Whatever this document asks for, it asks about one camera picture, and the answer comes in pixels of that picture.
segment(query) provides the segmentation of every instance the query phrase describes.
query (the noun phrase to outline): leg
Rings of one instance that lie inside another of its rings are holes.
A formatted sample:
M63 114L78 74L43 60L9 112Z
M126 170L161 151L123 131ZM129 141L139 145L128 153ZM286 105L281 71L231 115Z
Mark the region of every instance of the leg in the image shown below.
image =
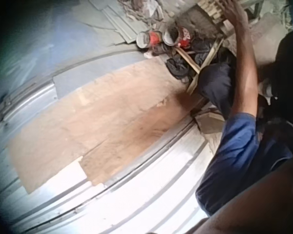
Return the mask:
M227 63L205 67L199 75L198 91L228 119L234 97L234 70Z

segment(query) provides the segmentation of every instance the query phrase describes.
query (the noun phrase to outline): concrete floor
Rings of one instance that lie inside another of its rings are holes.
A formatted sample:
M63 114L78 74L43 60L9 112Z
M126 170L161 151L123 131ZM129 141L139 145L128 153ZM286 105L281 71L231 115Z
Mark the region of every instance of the concrete floor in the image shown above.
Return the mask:
M72 7L79 4L79 0L21 1L6 12L7 25L0 29L0 101L46 70L107 47L98 32L74 18ZM95 9L94 13L102 14Z

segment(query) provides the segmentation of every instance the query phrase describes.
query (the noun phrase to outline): plywood sheet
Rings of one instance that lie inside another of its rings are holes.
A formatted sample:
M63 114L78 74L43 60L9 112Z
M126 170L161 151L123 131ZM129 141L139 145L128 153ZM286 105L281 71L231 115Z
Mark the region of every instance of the plywood sheet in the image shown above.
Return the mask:
M184 118L200 100L197 95L189 96L185 92L169 95L120 134L109 137L89 152L81 160L81 166L92 184L106 182Z
M107 74L67 95L8 144L25 189L34 191L109 136L120 134L168 95L184 90L164 63L153 58Z

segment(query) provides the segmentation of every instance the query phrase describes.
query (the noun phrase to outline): red paint can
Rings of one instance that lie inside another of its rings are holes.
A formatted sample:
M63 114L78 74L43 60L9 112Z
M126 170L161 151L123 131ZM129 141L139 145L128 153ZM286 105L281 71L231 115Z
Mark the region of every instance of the red paint can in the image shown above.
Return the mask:
M163 41L169 46L179 46L188 48L192 40L190 31L181 26L174 26L166 29L163 35Z
M136 38L137 46L142 49L153 47L162 41L162 33L159 31L140 32Z

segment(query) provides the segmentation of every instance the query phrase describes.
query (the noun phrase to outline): man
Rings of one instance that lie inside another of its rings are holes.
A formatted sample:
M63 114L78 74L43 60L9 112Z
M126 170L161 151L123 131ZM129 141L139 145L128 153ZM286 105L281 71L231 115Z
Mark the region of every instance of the man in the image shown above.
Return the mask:
M272 81L277 100L270 110L281 120L267 125L260 141L248 19L237 0L223 0L220 6L236 32L236 75L230 78L231 68L221 63L206 67L199 77L200 93L227 121L196 191L211 218L189 233L293 233L293 32L280 43Z

